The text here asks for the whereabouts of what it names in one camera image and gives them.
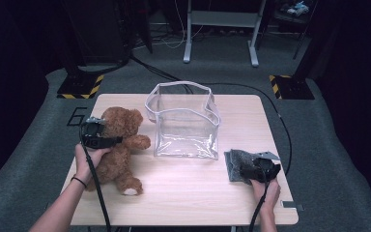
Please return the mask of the white metal table frame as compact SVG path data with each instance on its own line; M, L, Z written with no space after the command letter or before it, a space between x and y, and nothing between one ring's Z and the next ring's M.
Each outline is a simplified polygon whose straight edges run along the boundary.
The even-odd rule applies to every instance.
M251 28L253 30L252 38L247 42L250 63L252 67L258 68L256 40L267 0L259 0L259 2L257 13L235 13L196 11L192 9L192 0L187 0L186 42L183 61L186 64L190 62L192 50L191 29L193 25Z

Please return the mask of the grey fluffy towel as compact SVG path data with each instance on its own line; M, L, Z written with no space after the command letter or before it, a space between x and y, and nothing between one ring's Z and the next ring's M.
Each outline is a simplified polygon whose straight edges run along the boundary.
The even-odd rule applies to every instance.
M253 172L255 169L254 161L261 158L260 153L248 153L244 150L230 150L224 153L225 163L230 182L241 182L251 185Z

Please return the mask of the black stand base yellow stripes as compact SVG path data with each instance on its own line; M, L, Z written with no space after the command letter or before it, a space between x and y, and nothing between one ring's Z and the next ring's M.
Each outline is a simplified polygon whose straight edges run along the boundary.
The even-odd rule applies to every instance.
M274 95L280 100L314 100L314 96L304 80L296 80L290 75L270 75Z
M72 78L68 76L57 91L61 99L92 99L100 88L103 75Z

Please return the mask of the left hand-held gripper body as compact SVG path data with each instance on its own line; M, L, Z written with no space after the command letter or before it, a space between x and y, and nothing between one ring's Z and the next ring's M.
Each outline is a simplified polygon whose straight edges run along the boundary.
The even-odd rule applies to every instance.
M104 129L105 121L100 118L90 117L80 127L81 143L89 148L102 149L106 142L101 134Z

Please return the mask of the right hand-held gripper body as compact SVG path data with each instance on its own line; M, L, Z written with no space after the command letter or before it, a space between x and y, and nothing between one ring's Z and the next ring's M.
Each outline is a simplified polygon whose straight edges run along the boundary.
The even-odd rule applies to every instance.
M275 179L281 170L281 165L275 164L275 160L279 160L279 157L271 152L255 154L242 165L242 177L260 183Z

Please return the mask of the dark cabinet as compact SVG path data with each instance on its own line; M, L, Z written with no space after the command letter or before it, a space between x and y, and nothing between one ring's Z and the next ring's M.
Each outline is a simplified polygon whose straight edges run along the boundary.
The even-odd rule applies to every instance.
M124 65L128 31L118 0L64 0L85 65Z

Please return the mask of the clear plastic bag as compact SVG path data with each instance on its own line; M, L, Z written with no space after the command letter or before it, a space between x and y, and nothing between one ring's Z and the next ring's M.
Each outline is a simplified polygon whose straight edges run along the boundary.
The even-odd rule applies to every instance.
M221 118L209 87L192 81L159 83L145 108L156 125L157 157L218 159Z

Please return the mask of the person's left hand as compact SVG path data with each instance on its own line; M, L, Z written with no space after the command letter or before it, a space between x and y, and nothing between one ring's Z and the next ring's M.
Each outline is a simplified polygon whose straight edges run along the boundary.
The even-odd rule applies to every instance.
M74 156L76 161L76 171L74 176L88 184L92 178L92 171L89 166L89 160L92 161L94 167L97 167L100 163L102 156L110 151L110 148L105 149L84 149L83 146L78 143L74 148Z

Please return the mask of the brown teddy bear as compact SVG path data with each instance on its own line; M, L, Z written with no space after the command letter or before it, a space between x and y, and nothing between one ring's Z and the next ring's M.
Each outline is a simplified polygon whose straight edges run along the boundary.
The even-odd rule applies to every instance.
M134 150L146 150L151 146L147 135L138 130L143 117L137 109L126 109L120 106L107 108L100 119L105 121L101 134L103 138L123 137L122 143L110 148L96 167L100 184L114 182L122 195L138 195L143 192L142 183L130 170L130 156Z

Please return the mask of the dark curtain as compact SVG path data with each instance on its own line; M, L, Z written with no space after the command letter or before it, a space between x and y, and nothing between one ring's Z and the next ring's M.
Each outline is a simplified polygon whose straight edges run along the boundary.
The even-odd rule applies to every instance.
M47 0L0 0L0 169L39 111L56 66Z
M371 181L371 0L318 0L311 35L302 61L320 71L336 134Z

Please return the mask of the blue and white item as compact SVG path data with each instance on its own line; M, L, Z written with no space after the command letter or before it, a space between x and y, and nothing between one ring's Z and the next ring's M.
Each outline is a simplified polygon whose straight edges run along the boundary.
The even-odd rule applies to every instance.
M294 6L291 6L287 13L294 16L301 16L303 14L307 14L309 12L309 8L304 4L303 1L296 3Z

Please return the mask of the person's right hand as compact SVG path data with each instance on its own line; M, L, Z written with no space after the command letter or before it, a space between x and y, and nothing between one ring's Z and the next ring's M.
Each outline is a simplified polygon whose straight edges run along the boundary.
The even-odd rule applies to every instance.
M265 195L265 200L260 208L260 214L272 213L280 194L280 185L277 180L274 179L270 181L268 186L256 180L252 180L251 184L253 186L254 199L257 204L260 203L262 196Z

